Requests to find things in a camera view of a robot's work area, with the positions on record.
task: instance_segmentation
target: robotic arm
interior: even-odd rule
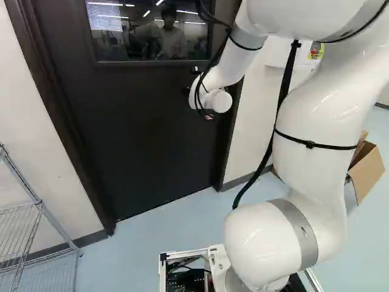
[[[225,219],[233,273],[251,291],[282,288],[290,274],[329,259],[345,242],[343,187],[352,146],[389,81],[387,4],[243,0],[220,62],[204,78],[204,108],[223,113],[232,99],[222,88],[243,77],[258,53],[250,49],[261,47],[268,34],[329,43],[316,72],[288,95],[276,122],[274,166],[289,195],[239,207]],[[193,109],[197,83],[189,97]],[[295,140],[314,142],[309,147]],[[226,291],[236,292],[236,285],[227,281]]]

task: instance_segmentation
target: black door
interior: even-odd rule
[[[216,15],[231,22],[238,1],[217,1],[208,6],[213,10],[216,5]],[[185,88],[195,78],[191,69],[207,64],[200,59],[209,58],[211,44],[213,50],[219,46],[222,28],[212,33],[212,27],[191,13],[194,4],[189,0],[159,5],[157,0],[32,2],[65,102],[117,219],[216,182],[222,162],[217,154],[227,147],[223,129],[231,125],[232,115],[203,120],[189,109]],[[169,48],[164,49],[156,27],[162,30],[162,17],[171,17],[174,9],[179,41],[173,40],[173,53],[165,53]],[[143,16],[152,17],[146,34]],[[185,39],[185,52],[175,53],[183,43],[180,33],[186,37],[186,25],[192,36]],[[150,37],[153,30],[156,36]],[[194,37],[196,31],[202,33]]]

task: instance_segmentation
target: wall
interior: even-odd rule
[[[0,141],[72,238],[103,229],[51,123],[0,0]],[[0,164],[0,206],[28,199]],[[63,242],[43,221],[33,251]]]
[[[389,86],[382,91],[378,102],[389,106]]]
[[[291,42],[292,40],[286,40],[286,50],[280,52],[276,39],[269,38],[246,72],[224,183],[254,172],[265,154],[272,134],[284,73],[283,68],[266,64],[278,56],[285,61]],[[311,71],[312,66],[297,66],[292,76],[291,90],[307,78]]]

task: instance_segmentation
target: floor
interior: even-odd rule
[[[365,128],[370,131],[368,140],[379,145],[384,164],[389,165],[387,125],[389,111],[375,108]],[[222,243],[223,219],[230,212],[239,189],[217,193],[209,188],[120,222],[113,237],[84,248],[78,269],[78,292],[158,291],[159,253]],[[268,173],[247,192],[241,203],[271,200],[286,192],[287,187]],[[388,194],[389,175],[386,173],[367,202],[352,214],[346,251],[335,261],[315,269],[325,291],[387,290],[389,280],[384,276],[384,269],[387,271],[389,262],[385,249],[389,246],[389,235],[387,232],[377,235],[375,228],[382,217],[389,221],[385,212]],[[358,259],[365,264],[357,265]],[[372,283],[376,289],[366,290]]]

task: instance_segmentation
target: door window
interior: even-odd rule
[[[193,0],[130,1],[85,1],[97,61],[209,58],[208,24]]]

